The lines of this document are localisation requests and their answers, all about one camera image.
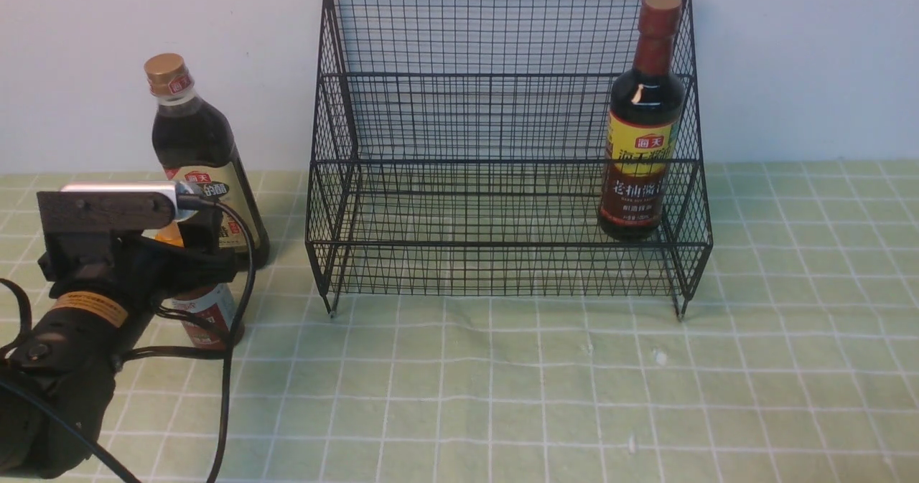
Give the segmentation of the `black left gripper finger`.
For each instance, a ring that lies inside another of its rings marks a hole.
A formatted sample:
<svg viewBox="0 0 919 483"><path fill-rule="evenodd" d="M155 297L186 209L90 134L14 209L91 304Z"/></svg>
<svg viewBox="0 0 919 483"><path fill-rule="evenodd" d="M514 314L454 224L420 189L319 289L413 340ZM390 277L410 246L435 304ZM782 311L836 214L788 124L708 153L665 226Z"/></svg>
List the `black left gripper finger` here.
<svg viewBox="0 0 919 483"><path fill-rule="evenodd" d="M187 220L179 221L178 230L183 246L196 252L218 253L222 222L223 212L216 207L206 207Z"/></svg>

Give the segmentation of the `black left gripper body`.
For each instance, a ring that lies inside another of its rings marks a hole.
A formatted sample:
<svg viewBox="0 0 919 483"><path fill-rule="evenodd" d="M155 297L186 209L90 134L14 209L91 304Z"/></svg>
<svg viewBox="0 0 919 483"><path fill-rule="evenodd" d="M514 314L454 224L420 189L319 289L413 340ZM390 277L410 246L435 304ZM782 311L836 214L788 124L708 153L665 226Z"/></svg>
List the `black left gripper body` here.
<svg viewBox="0 0 919 483"><path fill-rule="evenodd" d="M219 208L206 197L191 202L197 211ZM64 192L37 193L37 209L45 245L37 263L52 283L53 298L92 292L143 309L201 286L229 283L238 271L231 250L185 248L178 222L166 210L132 212Z"/></svg>

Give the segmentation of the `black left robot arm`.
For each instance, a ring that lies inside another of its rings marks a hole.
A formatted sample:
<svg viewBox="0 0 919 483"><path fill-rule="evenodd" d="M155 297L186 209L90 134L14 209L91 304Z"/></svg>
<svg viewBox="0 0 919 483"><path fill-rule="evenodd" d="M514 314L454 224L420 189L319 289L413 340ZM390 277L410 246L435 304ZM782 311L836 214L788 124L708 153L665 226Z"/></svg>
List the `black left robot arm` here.
<svg viewBox="0 0 919 483"><path fill-rule="evenodd" d="M236 277L225 205L177 186L71 186L36 195L52 306L2 348L2 476L56 479L98 445L122 365L169 298Z"/></svg>

